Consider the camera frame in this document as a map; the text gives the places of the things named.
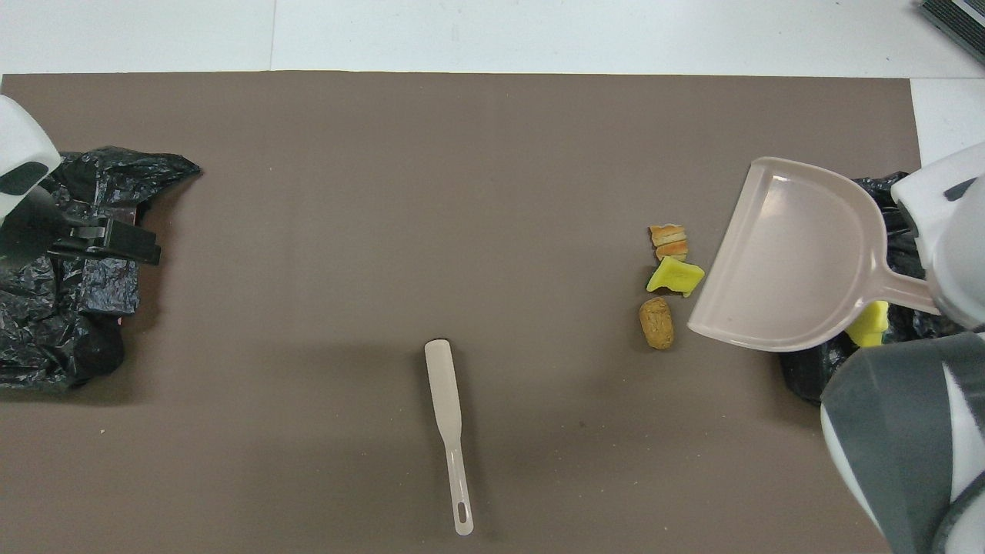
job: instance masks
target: dustpan handle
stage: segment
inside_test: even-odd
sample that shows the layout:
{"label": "dustpan handle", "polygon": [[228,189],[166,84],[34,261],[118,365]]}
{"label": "dustpan handle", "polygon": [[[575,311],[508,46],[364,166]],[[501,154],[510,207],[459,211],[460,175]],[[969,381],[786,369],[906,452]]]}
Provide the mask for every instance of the dustpan handle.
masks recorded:
{"label": "dustpan handle", "polygon": [[882,272],[880,281],[877,298],[873,300],[885,300],[920,312],[941,314],[937,306],[934,306],[927,281],[900,275],[894,271]]}

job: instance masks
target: food scrap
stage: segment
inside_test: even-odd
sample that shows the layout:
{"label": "food scrap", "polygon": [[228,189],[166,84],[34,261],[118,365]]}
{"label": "food scrap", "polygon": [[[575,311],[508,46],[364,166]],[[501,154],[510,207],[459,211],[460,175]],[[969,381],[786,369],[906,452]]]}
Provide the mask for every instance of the food scrap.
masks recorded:
{"label": "food scrap", "polygon": [[652,293],[660,287],[667,287],[672,291],[684,293],[684,297],[687,298],[703,277],[704,270],[700,267],[678,261],[668,255],[664,256],[657,270],[653,272],[650,282],[646,284],[646,290]]}
{"label": "food scrap", "polygon": [[670,348],[674,343],[674,324],[667,301],[657,297],[639,307],[639,324],[643,326],[646,344],[658,350]]}
{"label": "food scrap", "polygon": [[889,329],[889,303],[876,300],[866,306],[845,329],[852,342],[865,348],[883,344],[883,333]]}
{"label": "food scrap", "polygon": [[678,261],[685,261],[688,257],[688,236],[683,225],[651,226],[650,240],[653,241],[658,260],[662,261],[665,256],[670,256]]}

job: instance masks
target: brown table surface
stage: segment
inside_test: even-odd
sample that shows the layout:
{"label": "brown table surface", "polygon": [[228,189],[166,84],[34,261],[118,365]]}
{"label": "brown table surface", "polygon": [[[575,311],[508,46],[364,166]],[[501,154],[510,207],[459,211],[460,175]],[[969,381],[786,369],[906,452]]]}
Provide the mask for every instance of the brown table surface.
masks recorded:
{"label": "brown table surface", "polygon": [[[0,402],[0,551],[886,551],[774,355],[648,349],[647,226],[710,267],[749,163],[918,167],[906,81],[6,76],[61,150],[204,169],[127,362]],[[423,346],[453,344],[475,532]]]}

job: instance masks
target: spatula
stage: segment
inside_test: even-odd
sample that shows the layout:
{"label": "spatula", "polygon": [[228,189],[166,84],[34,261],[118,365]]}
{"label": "spatula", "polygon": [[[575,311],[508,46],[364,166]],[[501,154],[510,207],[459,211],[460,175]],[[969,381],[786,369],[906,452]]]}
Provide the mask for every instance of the spatula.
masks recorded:
{"label": "spatula", "polygon": [[462,409],[458,403],[451,345],[443,338],[430,341],[425,345],[425,359],[434,402],[434,419],[437,420],[437,430],[444,441],[448,460],[455,531],[464,536],[472,532],[472,507],[469,505],[469,487],[465,482],[465,463],[462,461]]}

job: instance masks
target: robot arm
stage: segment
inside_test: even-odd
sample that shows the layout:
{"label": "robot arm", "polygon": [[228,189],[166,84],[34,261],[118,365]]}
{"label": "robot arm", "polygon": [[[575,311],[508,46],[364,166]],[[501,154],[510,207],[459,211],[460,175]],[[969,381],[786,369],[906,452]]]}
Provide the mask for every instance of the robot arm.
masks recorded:
{"label": "robot arm", "polygon": [[104,216],[67,218],[58,210],[37,184],[60,163],[37,122],[0,96],[0,267],[20,269],[46,252],[157,265],[161,248],[154,233]]}

